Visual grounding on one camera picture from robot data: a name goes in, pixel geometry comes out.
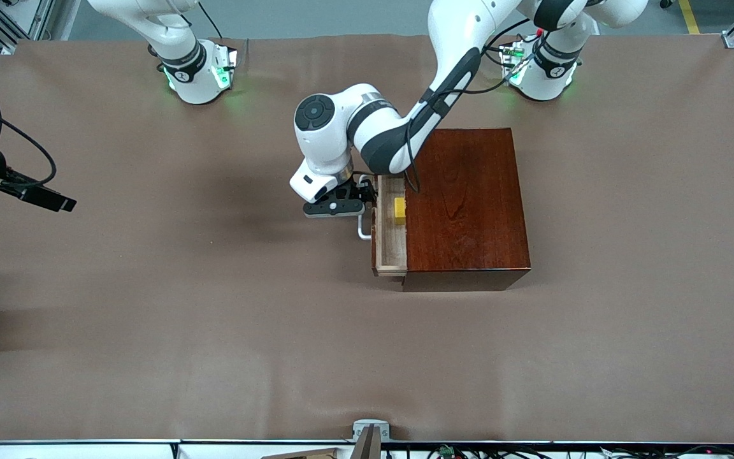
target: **yellow sponge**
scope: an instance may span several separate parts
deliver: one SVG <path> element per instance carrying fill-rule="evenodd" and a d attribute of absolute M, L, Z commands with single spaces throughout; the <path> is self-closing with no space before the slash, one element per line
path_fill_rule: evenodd
<path fill-rule="evenodd" d="M 404 198 L 396 198 L 395 201 L 396 224 L 407 223 L 407 203 Z"/>

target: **wooden box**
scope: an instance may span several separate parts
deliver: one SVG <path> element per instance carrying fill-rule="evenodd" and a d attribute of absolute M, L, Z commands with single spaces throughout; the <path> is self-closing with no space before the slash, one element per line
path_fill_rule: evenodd
<path fill-rule="evenodd" d="M 377 180 L 377 276 L 403 277 L 405 291 L 500 291 L 531 270 L 512 130 L 436 130 L 416 165 L 417 194 L 404 177 Z"/>

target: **black clamp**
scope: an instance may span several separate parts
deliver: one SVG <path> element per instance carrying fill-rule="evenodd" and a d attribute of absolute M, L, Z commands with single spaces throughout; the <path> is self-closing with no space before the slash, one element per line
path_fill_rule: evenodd
<path fill-rule="evenodd" d="M 332 189 L 315 203 L 305 203 L 302 210 L 307 217 L 350 217 L 361 215 L 367 203 L 375 203 L 377 194 L 370 180 L 356 183 L 352 177 Z"/>

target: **wood grain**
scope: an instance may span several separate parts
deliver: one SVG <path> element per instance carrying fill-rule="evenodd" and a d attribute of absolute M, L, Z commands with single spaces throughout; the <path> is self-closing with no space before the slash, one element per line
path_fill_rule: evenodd
<path fill-rule="evenodd" d="M 530 268 L 510 129 L 439 129 L 407 187 L 408 272 Z"/>

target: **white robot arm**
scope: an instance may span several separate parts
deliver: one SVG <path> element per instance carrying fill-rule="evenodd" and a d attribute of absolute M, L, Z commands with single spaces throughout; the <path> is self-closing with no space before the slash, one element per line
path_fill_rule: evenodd
<path fill-rule="evenodd" d="M 573 72 L 591 35 L 594 20 L 583 11 L 588 9 L 603 23 L 623 26 L 646 4 L 647 0 L 434 0 L 428 27 L 438 67 L 419 102 L 402 117 L 369 84 L 304 99 L 295 113 L 294 130 L 305 160 L 291 178 L 291 187 L 308 203 L 328 200 L 352 176 L 352 146 L 376 174 L 405 171 L 454 106 L 460 90 L 475 78 L 487 39 L 515 9 L 550 32 L 540 39 L 540 47 L 534 47 L 528 64 L 545 71 L 522 78 L 527 86 L 536 87 L 533 98 L 550 99 L 570 81 L 568 70 Z M 557 67 L 562 68 L 559 76 Z"/>
<path fill-rule="evenodd" d="M 527 0 L 544 5 L 543 14 L 559 29 L 582 12 L 586 0 Z M 299 104 L 294 119 L 305 161 L 291 186 L 309 203 L 319 201 L 352 174 L 350 145 L 377 174 L 397 174 L 449 113 L 460 92 L 475 78 L 486 41 L 521 0 L 434 0 L 429 34 L 438 67 L 428 90 L 407 116 L 370 85 L 334 96 L 314 95 Z"/>
<path fill-rule="evenodd" d="M 102 15 L 140 34 L 163 63 L 169 86 L 189 104 L 206 104 L 230 89 L 236 50 L 198 40 L 181 17 L 198 0 L 88 0 Z"/>

